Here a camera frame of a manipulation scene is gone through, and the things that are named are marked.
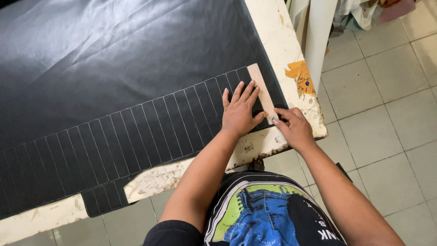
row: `left hand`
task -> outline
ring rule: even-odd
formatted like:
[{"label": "left hand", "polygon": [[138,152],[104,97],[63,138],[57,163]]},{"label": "left hand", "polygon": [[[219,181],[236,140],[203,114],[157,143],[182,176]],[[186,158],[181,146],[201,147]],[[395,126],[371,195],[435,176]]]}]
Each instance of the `left hand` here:
[{"label": "left hand", "polygon": [[243,82],[238,84],[234,95],[232,95],[231,102],[228,100],[229,90],[227,88],[223,92],[222,97],[223,107],[225,109],[223,112],[222,131],[236,134],[238,138],[252,130],[257,124],[263,121],[264,117],[267,116],[266,112],[260,112],[255,117],[252,117],[252,106],[260,92],[258,86],[253,90],[255,81],[251,81],[243,94],[241,94],[243,86]]}]

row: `blue jeans print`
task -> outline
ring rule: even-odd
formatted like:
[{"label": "blue jeans print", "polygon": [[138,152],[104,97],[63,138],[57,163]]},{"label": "blue jeans print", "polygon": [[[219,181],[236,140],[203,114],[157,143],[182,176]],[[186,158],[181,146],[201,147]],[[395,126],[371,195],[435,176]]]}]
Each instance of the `blue jeans print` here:
[{"label": "blue jeans print", "polygon": [[287,210],[290,193],[284,186],[280,189],[282,193],[243,190],[237,194],[241,214],[224,237],[230,246],[299,245]]}]

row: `right hand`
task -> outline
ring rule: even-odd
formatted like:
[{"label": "right hand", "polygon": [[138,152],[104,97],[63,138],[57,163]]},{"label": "right hand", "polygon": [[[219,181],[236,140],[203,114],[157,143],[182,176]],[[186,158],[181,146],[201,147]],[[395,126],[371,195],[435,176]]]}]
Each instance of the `right hand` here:
[{"label": "right hand", "polygon": [[316,146],[316,141],[312,135],[312,128],[302,111],[298,108],[289,110],[275,108],[274,111],[287,120],[275,118],[272,123],[282,132],[288,144],[297,152]]}]

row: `black t-shirt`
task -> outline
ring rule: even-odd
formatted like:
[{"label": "black t-shirt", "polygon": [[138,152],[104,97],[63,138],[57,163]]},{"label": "black t-shirt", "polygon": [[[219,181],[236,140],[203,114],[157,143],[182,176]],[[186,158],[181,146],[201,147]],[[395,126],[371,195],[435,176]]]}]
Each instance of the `black t-shirt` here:
[{"label": "black t-shirt", "polygon": [[223,177],[202,235],[193,225],[163,221],[145,246],[345,245],[311,196],[292,179],[271,172],[234,172]]}]

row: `white tile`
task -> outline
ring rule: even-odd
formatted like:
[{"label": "white tile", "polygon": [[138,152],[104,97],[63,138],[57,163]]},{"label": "white tile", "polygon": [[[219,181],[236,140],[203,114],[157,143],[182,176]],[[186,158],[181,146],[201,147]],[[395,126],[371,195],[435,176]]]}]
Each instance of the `white tile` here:
[{"label": "white tile", "polygon": [[331,102],[329,101],[328,94],[326,93],[325,86],[322,80],[320,80],[319,93],[317,94],[317,99],[319,100],[319,105],[322,110],[323,117],[325,118],[325,123],[329,124],[337,121],[335,117],[334,109],[332,108]]},{"label": "white tile", "polygon": [[432,87],[432,88],[431,88],[431,91],[433,92],[434,97],[435,97],[436,100],[437,100],[437,86]]},{"label": "white tile", "polygon": [[437,34],[411,42],[430,86],[437,85]]},{"label": "white tile", "polygon": [[357,167],[403,152],[384,105],[339,120]]},{"label": "white tile", "polygon": [[385,106],[405,150],[437,140],[437,102],[430,89]]},{"label": "white tile", "polygon": [[365,60],[324,72],[322,80],[338,119],[383,104]]},{"label": "white tile", "polygon": [[353,170],[350,172],[347,172],[347,175],[354,183],[355,187],[361,191],[361,193],[369,199],[369,196],[367,195],[366,188],[364,187],[363,181],[361,180],[360,174],[358,173],[358,170]]},{"label": "white tile", "polygon": [[410,44],[366,58],[384,102],[429,87]]},{"label": "white tile", "polygon": [[408,43],[399,19],[372,26],[369,31],[354,31],[354,34],[364,57]]},{"label": "white tile", "polygon": [[112,246],[141,245],[147,232],[157,224],[149,198],[103,215]]},{"label": "white tile", "polygon": [[431,214],[434,217],[434,221],[437,223],[437,198],[427,201],[428,207],[431,210]]},{"label": "white tile", "polygon": [[109,246],[102,216],[86,218],[53,229],[58,246]]},{"label": "white tile", "polygon": [[408,40],[413,41],[437,32],[437,1],[422,0],[416,9],[400,17]]},{"label": "white tile", "polygon": [[426,203],[385,217],[407,246],[437,245],[437,226]]},{"label": "white tile", "polygon": [[426,200],[437,197],[437,141],[406,152]]},{"label": "white tile", "polygon": [[[316,143],[320,148],[332,159],[334,163],[339,162],[343,167],[344,171],[352,171],[356,169],[354,160],[350,155],[349,148],[344,139],[343,133],[341,132],[340,125],[338,122],[333,122],[326,125],[328,128],[329,136],[317,141]],[[308,169],[308,166],[301,155],[298,155],[300,162],[302,163],[302,168],[305,173],[308,184],[314,184],[314,179]]]},{"label": "white tile", "polygon": [[53,236],[53,231],[48,230],[20,241],[7,244],[6,246],[56,246],[56,242],[55,237]]},{"label": "white tile", "polygon": [[425,201],[404,153],[358,171],[370,201],[382,216]]},{"label": "white tile", "polygon": [[322,72],[363,58],[360,47],[351,30],[345,30],[340,37],[330,38],[329,53],[323,61]]},{"label": "white tile", "polygon": [[295,150],[285,151],[264,160],[265,171],[274,172],[289,177],[300,186],[308,186],[305,174]]},{"label": "white tile", "polygon": [[174,190],[175,189],[166,190],[164,192],[161,192],[159,194],[150,197],[158,221],[161,219],[161,216],[163,215],[164,212],[165,205],[167,204]]}]

